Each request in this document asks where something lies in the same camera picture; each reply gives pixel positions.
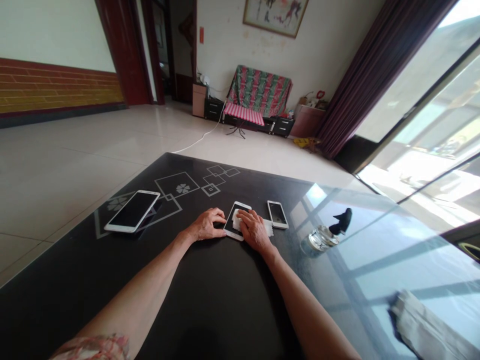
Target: wall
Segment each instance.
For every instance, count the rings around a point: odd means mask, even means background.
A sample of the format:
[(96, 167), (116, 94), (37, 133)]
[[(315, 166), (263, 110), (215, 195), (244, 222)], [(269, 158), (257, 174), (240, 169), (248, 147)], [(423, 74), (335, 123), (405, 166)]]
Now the wall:
[(225, 97), (237, 65), (291, 78), (287, 103), (310, 91), (330, 99), (375, 20), (384, 0), (310, 0), (295, 39), (243, 25), (245, 0), (198, 0), (198, 70), (214, 95)]
[(114, 72), (0, 58), (0, 117), (123, 101)]
[(0, 58), (115, 72), (95, 0), (0, 1)]
[(147, 40), (147, 31), (145, 30), (144, 12), (142, 11), (142, 0), (136, 0), (136, 9), (138, 12), (138, 22), (140, 23), (141, 40), (143, 42), (143, 51), (145, 53), (146, 71), (150, 80), (151, 94), (153, 100), (157, 101), (157, 90), (155, 89), (154, 72), (152, 71), (152, 62), (150, 61), (149, 42)]
[(171, 37), (173, 42), (173, 62), (175, 65), (175, 73), (191, 77), (192, 62), (190, 46), (185, 36), (179, 31), (179, 25), (194, 10), (194, 0), (170, 0), (170, 21), (171, 21)]

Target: white tiled floor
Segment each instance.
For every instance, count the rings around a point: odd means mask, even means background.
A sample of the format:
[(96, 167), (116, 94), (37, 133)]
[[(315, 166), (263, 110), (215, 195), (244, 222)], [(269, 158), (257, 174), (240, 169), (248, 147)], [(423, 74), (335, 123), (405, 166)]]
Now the white tiled floor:
[[(193, 117), (191, 106), (170, 102), (0, 129), (0, 286), (163, 153), (214, 126)], [(181, 154), (370, 192), (291, 139), (247, 131), (244, 140), (228, 132), (219, 124)]]

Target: white smartphone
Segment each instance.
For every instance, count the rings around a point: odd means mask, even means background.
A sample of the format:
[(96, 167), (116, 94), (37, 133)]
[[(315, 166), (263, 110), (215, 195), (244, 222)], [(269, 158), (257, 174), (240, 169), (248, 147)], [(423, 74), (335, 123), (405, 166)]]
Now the white smartphone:
[(245, 205), (241, 202), (235, 201), (233, 203), (233, 206), (232, 206), (231, 210), (230, 210), (230, 214), (228, 215), (228, 218), (226, 219), (225, 226), (223, 227), (223, 230), (225, 230), (226, 235), (228, 237), (231, 237), (232, 239), (235, 239), (235, 240), (238, 240), (238, 241), (243, 241), (244, 236), (242, 235), (242, 232), (240, 230), (235, 230), (234, 229), (233, 216), (234, 216), (235, 209), (242, 209), (242, 210), (245, 210), (248, 213), (249, 210), (252, 209), (252, 207), (248, 206), (248, 205)]
[(108, 231), (134, 233), (160, 197), (159, 192), (138, 190), (105, 225)]
[(270, 214), (271, 225), (274, 228), (288, 229), (289, 223), (285, 217), (284, 208), (282, 204), (276, 201), (268, 200), (268, 213)]

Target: sunlight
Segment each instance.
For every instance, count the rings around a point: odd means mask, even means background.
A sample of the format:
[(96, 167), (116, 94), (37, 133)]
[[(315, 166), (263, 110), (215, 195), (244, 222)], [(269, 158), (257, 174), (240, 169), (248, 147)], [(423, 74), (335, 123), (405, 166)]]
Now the sunlight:
[(461, 22), (466, 19), (480, 16), (479, 0), (460, 0), (443, 21), (438, 25), (439, 28)]

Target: sleeve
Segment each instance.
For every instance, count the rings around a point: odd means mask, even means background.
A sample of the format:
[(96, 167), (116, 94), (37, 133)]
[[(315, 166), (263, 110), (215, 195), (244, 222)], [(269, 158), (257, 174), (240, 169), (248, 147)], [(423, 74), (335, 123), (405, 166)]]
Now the sleeve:
[(50, 360), (130, 360), (129, 338), (121, 334), (75, 337), (64, 343)]

